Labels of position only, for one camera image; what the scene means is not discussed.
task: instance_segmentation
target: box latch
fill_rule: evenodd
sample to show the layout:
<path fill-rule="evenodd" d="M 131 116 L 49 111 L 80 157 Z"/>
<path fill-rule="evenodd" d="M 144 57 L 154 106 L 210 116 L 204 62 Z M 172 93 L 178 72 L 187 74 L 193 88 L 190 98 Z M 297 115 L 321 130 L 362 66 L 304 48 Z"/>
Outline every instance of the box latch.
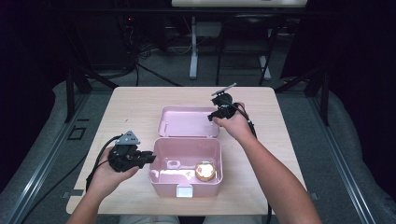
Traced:
<path fill-rule="evenodd" d="M 191 184 L 178 184 L 176 196 L 178 198 L 192 198 L 193 187 Z"/>

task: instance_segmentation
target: pink box lid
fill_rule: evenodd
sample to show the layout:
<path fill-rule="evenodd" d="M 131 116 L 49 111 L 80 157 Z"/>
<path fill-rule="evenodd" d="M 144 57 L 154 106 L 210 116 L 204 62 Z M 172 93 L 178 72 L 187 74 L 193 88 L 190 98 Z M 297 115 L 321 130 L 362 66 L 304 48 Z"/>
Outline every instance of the pink box lid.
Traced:
<path fill-rule="evenodd" d="M 215 107 L 167 106 L 163 109 L 158 134 L 161 137 L 217 137 L 219 125 L 207 118 Z"/>

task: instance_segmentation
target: person's arm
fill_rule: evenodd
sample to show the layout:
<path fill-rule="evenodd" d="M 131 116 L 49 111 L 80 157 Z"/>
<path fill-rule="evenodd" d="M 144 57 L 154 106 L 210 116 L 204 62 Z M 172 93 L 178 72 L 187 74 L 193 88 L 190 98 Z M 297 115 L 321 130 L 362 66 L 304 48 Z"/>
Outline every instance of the person's arm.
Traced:
<path fill-rule="evenodd" d="M 241 144 L 280 223 L 321 223 L 318 212 L 297 177 L 252 134 L 247 120 L 236 112 L 230 119 L 213 118 Z"/>
<path fill-rule="evenodd" d="M 129 169 L 123 173 L 117 173 L 110 167 L 107 161 L 111 147 L 105 149 L 100 165 L 93 176 L 88 191 L 82 197 L 67 223 L 95 223 L 102 200 L 113 192 L 124 180 L 130 178 L 139 170 L 138 167 Z"/>

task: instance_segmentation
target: pink plastic box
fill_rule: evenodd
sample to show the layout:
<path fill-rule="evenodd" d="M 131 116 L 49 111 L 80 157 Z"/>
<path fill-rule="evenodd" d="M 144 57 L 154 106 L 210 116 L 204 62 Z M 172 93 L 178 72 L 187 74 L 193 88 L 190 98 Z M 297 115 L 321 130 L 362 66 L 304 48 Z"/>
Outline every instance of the pink plastic box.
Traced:
<path fill-rule="evenodd" d="M 207 119 L 213 107 L 168 106 L 154 145 L 157 156 L 149 167 L 149 178 L 162 197 L 210 197 L 219 192 L 222 180 L 219 126 Z M 195 176 L 195 165 L 213 162 L 216 175 L 204 182 Z"/>

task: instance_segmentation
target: black curtain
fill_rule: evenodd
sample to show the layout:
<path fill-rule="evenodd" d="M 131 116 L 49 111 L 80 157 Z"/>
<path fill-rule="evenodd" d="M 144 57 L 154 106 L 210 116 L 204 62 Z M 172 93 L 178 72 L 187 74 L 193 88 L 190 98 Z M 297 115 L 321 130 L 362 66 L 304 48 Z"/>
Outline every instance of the black curtain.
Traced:
<path fill-rule="evenodd" d="M 391 1 L 309 0 L 307 10 L 345 12 L 341 21 L 302 20 L 282 77 L 319 65 L 334 35 L 347 37 L 333 60 L 330 89 L 357 129 L 362 159 L 377 184 L 396 200 L 396 17 Z M 337 28 L 344 25 L 343 33 Z"/>
<path fill-rule="evenodd" d="M 54 24 L 39 1 L 1 1 L 1 182 L 3 190 L 46 123 L 52 88 L 65 80 Z"/>

